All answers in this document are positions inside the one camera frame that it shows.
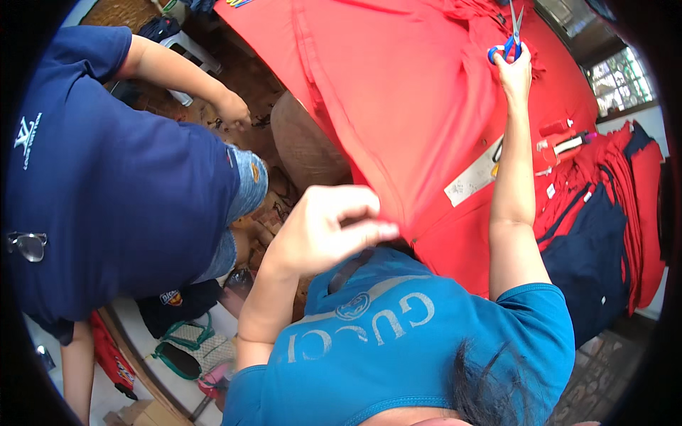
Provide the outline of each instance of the plastic chair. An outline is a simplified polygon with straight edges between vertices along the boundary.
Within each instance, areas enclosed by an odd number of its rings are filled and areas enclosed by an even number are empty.
[[[185,31],[180,31],[178,34],[172,35],[168,38],[164,38],[159,42],[159,44],[167,48],[170,48],[173,44],[179,44],[180,47],[185,49],[185,53],[182,56],[188,59],[190,57],[196,57],[199,61],[201,61],[201,65],[199,66],[199,68],[201,68],[205,72],[213,71],[216,74],[220,74],[220,72],[222,71],[222,65],[220,65],[220,63],[216,61],[216,58],[212,57],[211,54],[209,54],[206,51],[206,49],[199,46],[194,40],[192,40],[185,33]],[[189,96],[187,93],[178,92],[170,89],[168,91],[170,92],[171,95],[173,95],[175,99],[177,99],[184,106],[192,105],[192,102],[194,101],[192,97]]]

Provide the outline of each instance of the window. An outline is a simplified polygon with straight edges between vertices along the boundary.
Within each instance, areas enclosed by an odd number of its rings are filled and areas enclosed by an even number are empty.
[[[580,33],[596,15],[583,0],[537,0],[562,26],[569,38]]]
[[[586,74],[599,104],[600,117],[656,98],[651,78],[633,48],[624,48]]]

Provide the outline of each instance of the denim shorts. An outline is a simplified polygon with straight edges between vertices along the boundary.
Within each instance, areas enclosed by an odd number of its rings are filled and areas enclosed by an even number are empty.
[[[235,267],[237,261],[237,244],[229,226],[235,220],[261,205],[267,193],[267,171],[263,161],[251,151],[242,151],[234,145],[228,145],[237,159],[239,168],[239,189],[232,201],[225,220],[223,231],[218,243],[218,248],[213,255],[209,268],[199,276],[195,283],[208,281],[221,277]]]

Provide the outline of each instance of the eyeglasses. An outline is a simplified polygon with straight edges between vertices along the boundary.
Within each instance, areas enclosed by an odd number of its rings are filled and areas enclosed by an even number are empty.
[[[40,262],[45,256],[47,234],[12,232],[7,234],[7,250],[12,253],[14,246],[29,262]]]

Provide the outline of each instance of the blue scissors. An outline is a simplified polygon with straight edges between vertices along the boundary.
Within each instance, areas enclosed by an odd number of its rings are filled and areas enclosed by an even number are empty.
[[[511,8],[511,29],[514,32],[509,39],[507,39],[507,42],[502,44],[498,44],[497,46],[493,46],[490,48],[488,51],[488,60],[490,61],[491,64],[495,64],[495,62],[492,60],[492,56],[495,52],[498,50],[502,50],[503,55],[502,58],[507,60],[507,56],[509,56],[509,52],[512,51],[512,46],[515,44],[516,45],[516,50],[514,51],[514,61],[518,59],[519,56],[521,56],[521,39],[518,36],[518,31],[521,28],[521,20],[523,19],[523,7],[521,8],[521,13],[518,15],[518,19],[515,18],[516,13],[514,13],[514,2],[510,1],[509,2],[509,7]]]

